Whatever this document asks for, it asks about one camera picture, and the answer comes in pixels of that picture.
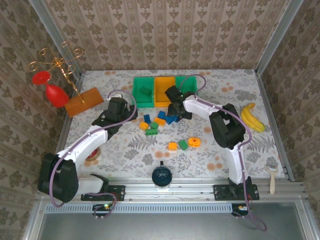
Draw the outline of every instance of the yellow bin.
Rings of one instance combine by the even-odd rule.
[[[174,76],[158,76],[154,78],[154,106],[168,107],[171,103],[165,91],[176,84]]]

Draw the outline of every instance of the blue block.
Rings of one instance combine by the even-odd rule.
[[[164,111],[160,111],[158,114],[158,118],[165,119],[166,113]]]
[[[144,122],[145,122],[145,123],[147,123],[147,124],[150,124],[150,123],[151,123],[149,114],[143,115],[143,118],[144,118]]]
[[[171,116],[165,116],[164,120],[168,125],[170,125],[174,121]]]
[[[172,120],[175,121],[176,123],[178,122],[178,117],[177,116],[171,116]]]

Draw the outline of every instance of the banana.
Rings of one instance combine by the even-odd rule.
[[[255,105],[255,103],[250,103],[248,104],[248,106],[245,106],[241,111],[241,119],[245,124],[248,125],[248,127],[256,130],[259,133],[262,133],[266,129],[265,125],[256,117],[254,117],[250,112],[250,109],[253,109]]]

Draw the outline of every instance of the patterned wallpaper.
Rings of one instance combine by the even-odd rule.
[[[262,74],[296,181],[320,223],[320,0],[305,0]]]
[[[26,73],[37,50],[55,48],[28,1],[0,1],[0,239],[19,239],[33,206],[41,156],[54,152],[65,111]],[[52,83],[65,87],[53,73]]]
[[[86,70],[254,69],[289,0],[45,0]]]

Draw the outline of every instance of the table surface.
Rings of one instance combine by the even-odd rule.
[[[244,159],[247,171],[252,178],[270,178],[265,164],[278,166],[277,178],[285,178],[279,153],[275,145],[265,106],[253,69],[237,70],[120,70],[87,71],[82,77],[81,92],[97,87],[104,103],[89,109],[72,119],[66,146],[82,136],[91,123],[108,108],[107,94],[113,89],[132,91],[134,77],[142,76],[184,76],[200,73],[207,80],[206,87],[199,96],[212,103],[233,104],[238,113],[249,103],[255,103],[251,111],[266,130],[252,130],[252,141],[244,146]],[[197,87],[203,84],[197,77]],[[129,96],[123,96],[131,103]],[[139,108],[138,118],[125,123],[119,132],[100,146],[100,157],[95,161],[85,161],[77,169],[79,176],[91,173],[104,177],[149,178],[160,161],[172,171],[174,178],[227,178],[229,169],[226,150],[214,140],[210,122],[193,114],[192,120],[183,119],[178,123],[160,126],[158,135],[146,136],[139,128],[149,114],[153,120],[159,111],[167,112],[166,107]],[[168,151],[169,142],[201,139],[200,147],[189,147],[186,151]]]

